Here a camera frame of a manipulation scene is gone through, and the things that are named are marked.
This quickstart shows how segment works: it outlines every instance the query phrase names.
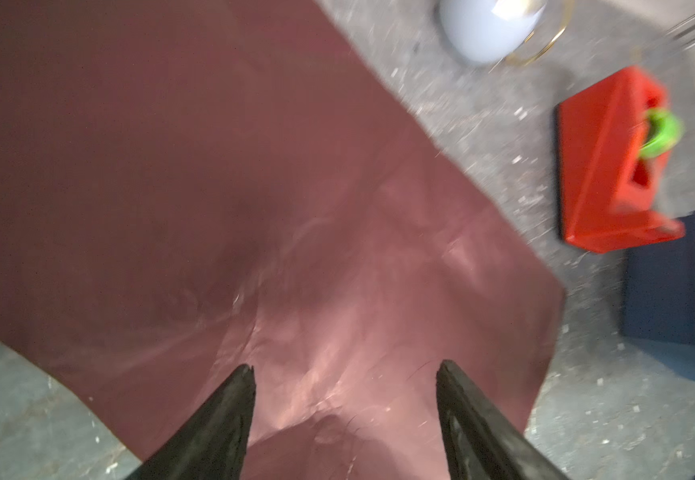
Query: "marble surface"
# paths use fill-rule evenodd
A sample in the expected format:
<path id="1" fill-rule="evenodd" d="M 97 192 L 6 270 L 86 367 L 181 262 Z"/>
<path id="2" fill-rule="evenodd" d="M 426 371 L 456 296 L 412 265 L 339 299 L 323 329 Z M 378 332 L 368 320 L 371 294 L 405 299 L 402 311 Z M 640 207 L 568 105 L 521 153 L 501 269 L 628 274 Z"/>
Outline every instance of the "marble surface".
<path id="1" fill-rule="evenodd" d="M 669 87 L 688 126 L 665 179 L 669 195 L 660 199 L 663 211 L 687 213 L 695 209 L 691 60 L 653 27 L 597 0 L 578 2 L 568 32 L 525 68 L 462 63 L 441 41 L 429 0 L 320 3 L 567 288 L 527 437 L 571 478 L 694 475 L 695 383 L 619 336 L 621 253 L 587 254 L 559 240 L 551 116 L 571 94 L 643 65 Z M 552 34 L 557 4 L 538 42 Z M 0 478 L 122 478 L 136 464 L 72 393 L 0 344 Z"/>

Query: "gold handle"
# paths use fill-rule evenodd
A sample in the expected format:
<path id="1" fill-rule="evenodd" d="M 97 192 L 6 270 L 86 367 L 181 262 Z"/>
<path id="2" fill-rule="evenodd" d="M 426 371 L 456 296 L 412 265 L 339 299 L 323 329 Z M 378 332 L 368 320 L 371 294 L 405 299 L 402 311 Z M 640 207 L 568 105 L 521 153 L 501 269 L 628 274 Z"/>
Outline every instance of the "gold handle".
<path id="1" fill-rule="evenodd" d="M 569 22 L 572 20 L 572 12 L 574 12 L 574 0 L 564 0 L 563 2 L 563 19 L 561 20 L 561 28 L 559 28 L 558 33 L 553 36 L 553 38 L 548 42 L 547 45 L 543 47 L 542 50 L 539 51 L 536 55 L 528 58 L 521 58 L 515 53 L 511 53 L 505 57 L 505 62 L 511 65 L 518 65 L 519 67 L 523 67 L 524 65 L 528 65 L 531 62 L 534 62 L 537 58 L 543 56 L 548 50 L 550 50 L 551 47 L 555 44 L 555 42 L 560 38 L 560 36 L 564 33 L 566 30 L 566 27 L 569 26 Z M 534 30 L 529 34 L 528 37 L 523 41 L 523 43 L 526 43 L 529 41 L 530 38 L 534 36 Z"/>

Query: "shiny surface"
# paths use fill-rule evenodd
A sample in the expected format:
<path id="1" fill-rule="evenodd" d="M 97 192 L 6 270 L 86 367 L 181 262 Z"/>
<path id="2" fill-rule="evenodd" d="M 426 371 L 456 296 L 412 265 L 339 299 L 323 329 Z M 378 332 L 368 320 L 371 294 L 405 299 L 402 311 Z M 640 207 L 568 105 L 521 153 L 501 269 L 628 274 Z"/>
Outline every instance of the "shiny surface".
<path id="1" fill-rule="evenodd" d="M 245 478 L 446 478 L 443 358 L 525 426 L 561 286 L 316 5 L 36 5 L 0 5 L 1 340 L 140 457 L 248 362 Z"/>

